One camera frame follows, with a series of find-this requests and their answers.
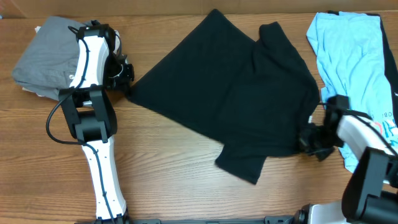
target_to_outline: gray fabric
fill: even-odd
[[[54,100],[58,100],[60,89],[69,88],[76,73],[79,46],[68,26],[78,29],[85,25],[55,16],[45,21],[12,71],[17,84]]]

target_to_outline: blue towel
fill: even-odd
[[[372,117],[382,135],[398,145],[392,114],[391,86],[384,74],[383,41],[379,16],[351,12],[317,13],[307,32],[325,87],[322,101],[349,97],[352,110]],[[345,144],[340,148],[345,167],[354,172],[358,160]]]

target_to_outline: black wire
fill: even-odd
[[[77,31],[78,31],[76,28],[71,27],[71,26],[68,26],[68,28],[69,28],[69,30],[72,31],[74,34],[76,34]],[[104,200],[105,200],[105,204],[106,204],[106,207],[107,207],[107,209],[108,209],[109,216],[111,217],[111,221],[112,221],[113,224],[115,224],[115,222],[114,222],[114,220],[113,220],[113,215],[112,215],[111,207],[109,206],[108,198],[107,198],[107,196],[106,196],[106,191],[105,191],[104,181],[103,181],[103,176],[102,176],[101,163],[100,163],[100,159],[99,159],[99,157],[98,157],[98,151],[96,151],[96,150],[94,149],[93,146],[91,146],[91,145],[89,145],[89,144],[87,144],[87,143],[85,143],[85,142],[80,142],[80,141],[74,142],[74,141],[62,141],[62,140],[59,140],[59,139],[57,139],[56,137],[54,137],[54,136],[51,134],[51,131],[50,131],[50,121],[51,121],[52,116],[53,116],[54,113],[56,112],[56,110],[60,107],[60,105],[61,105],[68,97],[72,96],[72,94],[74,94],[74,92],[76,92],[77,89],[79,89],[79,88],[81,87],[81,85],[83,84],[83,82],[84,82],[84,80],[85,80],[86,72],[87,72],[87,67],[88,67],[88,57],[89,57],[89,52],[90,52],[90,51],[89,51],[89,49],[88,49],[88,46],[87,46],[86,41],[83,40],[83,39],[81,39],[81,41],[84,43],[84,45],[85,45],[85,47],[86,47],[86,63],[85,63],[85,67],[84,67],[84,70],[83,70],[83,75],[81,76],[80,83],[75,87],[74,90],[72,90],[72,91],[67,95],[67,97],[65,97],[63,100],[60,100],[60,101],[54,106],[54,108],[52,109],[52,111],[50,112],[50,114],[49,114],[49,116],[48,116],[48,118],[47,118],[47,122],[46,122],[46,124],[45,124],[45,130],[46,130],[48,136],[49,136],[52,140],[54,140],[55,142],[58,142],[58,143],[61,143],[61,144],[71,144],[71,145],[82,145],[82,146],[87,146],[87,147],[89,147],[89,148],[93,151],[93,153],[94,153],[94,155],[95,155],[95,157],[96,157],[96,160],[97,160],[98,172],[99,172],[99,181],[100,181],[100,183],[101,183],[101,190],[102,190],[102,193],[103,193],[103,197],[104,197]]]
[[[119,38],[119,43],[120,43],[120,45],[119,45],[119,50],[118,50],[118,54],[117,54],[117,57],[119,58],[119,56],[122,54],[122,40],[120,39],[120,36],[117,35],[117,34],[116,34],[116,37]]]
[[[398,152],[395,151],[391,145],[386,141],[386,139],[380,134],[379,131],[376,130],[376,128],[372,127],[368,122],[364,121],[363,119],[361,119],[358,115],[356,115],[353,111],[348,110],[348,109],[344,109],[344,108],[339,108],[336,105],[332,105],[329,103],[320,103],[320,105],[325,105],[325,106],[330,106],[333,109],[339,109],[339,110],[343,110],[346,114],[353,116],[354,118],[356,118],[358,121],[360,121],[361,123],[365,124],[368,128],[370,128],[374,133],[376,133],[376,135],[379,137],[379,139],[384,143],[384,145],[386,145],[386,147],[388,148],[388,150],[391,151],[391,153],[393,153],[393,155],[395,155],[396,157],[398,157]]]

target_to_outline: light blue cloth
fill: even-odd
[[[322,101],[335,95],[349,97],[352,110],[365,112],[387,140],[398,142],[392,115],[391,87],[384,75],[379,16],[351,12],[317,13],[307,32],[325,87]],[[345,144],[340,148],[345,167],[354,172],[358,160]]]

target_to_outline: brown wooden table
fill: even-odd
[[[278,21],[306,61],[319,87],[315,55],[305,36],[315,14],[230,15],[251,38],[261,24]],[[136,80],[166,56],[204,16],[136,16],[98,19],[117,29]],[[398,55],[398,12],[382,12],[389,43]],[[0,20],[0,223],[73,223],[95,219],[95,195],[78,146],[53,142],[45,121],[56,104],[22,91],[12,69],[45,19]],[[133,218],[260,218],[293,214],[307,203],[339,200],[351,174],[338,151],[319,163],[297,155],[269,158],[257,185],[217,168],[222,145],[155,112],[112,96],[118,117],[115,158]],[[318,107],[313,120],[321,123]],[[69,139],[61,110],[51,130]]]

